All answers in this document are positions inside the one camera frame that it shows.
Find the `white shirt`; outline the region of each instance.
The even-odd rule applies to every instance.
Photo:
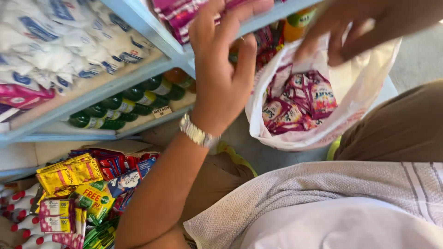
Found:
[[[389,203],[350,197],[270,211],[240,248],[443,248],[443,229]]]

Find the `blue wooden shelf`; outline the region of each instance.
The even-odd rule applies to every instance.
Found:
[[[67,100],[49,101],[46,108],[48,111],[43,115],[36,116],[37,110],[30,110],[11,123],[12,129],[9,132],[0,133],[0,147],[19,141],[79,141],[79,140],[113,140],[138,133],[144,129],[159,125],[168,120],[177,118],[188,109],[188,106],[176,109],[172,114],[163,116],[159,119],[150,120],[136,127],[124,130],[116,135],[103,134],[41,134],[38,130],[47,124],[61,120],[67,116],[82,110],[94,103],[97,103],[107,97],[121,92],[128,87],[139,82],[167,71],[173,67],[180,67],[190,76],[195,78],[194,53],[190,45],[181,46],[160,21],[145,7],[142,0],[101,0],[105,5],[112,9],[117,15],[124,19],[129,25],[136,29],[140,34],[148,38],[164,55],[155,60],[149,61],[144,65],[122,74],[117,72],[117,77],[103,82],[100,86],[89,91],[84,90],[81,94],[75,94],[74,97]],[[275,7],[261,15],[253,17],[251,20],[242,24],[237,37],[250,33],[279,19],[306,8],[319,0],[288,0],[285,3],[277,3]]]

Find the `orange juice bottle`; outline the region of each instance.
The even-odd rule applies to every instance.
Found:
[[[314,4],[286,18],[283,35],[285,42],[293,42],[303,37],[311,19],[314,17],[317,5]]]

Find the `green bottle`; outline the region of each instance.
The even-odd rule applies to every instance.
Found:
[[[101,130],[119,130],[126,124],[123,121],[90,117],[83,111],[72,114],[68,119],[68,123],[78,128]]]
[[[114,110],[107,109],[101,103],[96,103],[83,110],[84,113],[91,117],[104,118],[109,120],[132,122],[138,118],[137,114],[122,113]]]
[[[161,74],[140,83],[143,89],[151,91],[171,100],[180,100],[185,96],[185,90],[167,81]]]
[[[123,97],[139,103],[142,105],[148,105],[154,108],[161,108],[167,106],[169,99],[160,95],[156,95],[150,91],[143,89],[141,86],[133,86],[125,91],[121,92]]]
[[[114,111],[123,112],[123,113],[133,113],[142,116],[149,115],[154,110],[150,106],[141,105],[133,101],[130,101],[127,98],[124,98],[122,93],[117,93],[112,97],[102,100],[100,103],[105,108]]]

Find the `handwritten price tag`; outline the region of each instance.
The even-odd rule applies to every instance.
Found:
[[[165,107],[155,109],[152,112],[154,113],[155,118],[159,118],[159,117],[163,117],[165,115],[168,115],[168,114],[172,113],[172,110],[167,105]]]

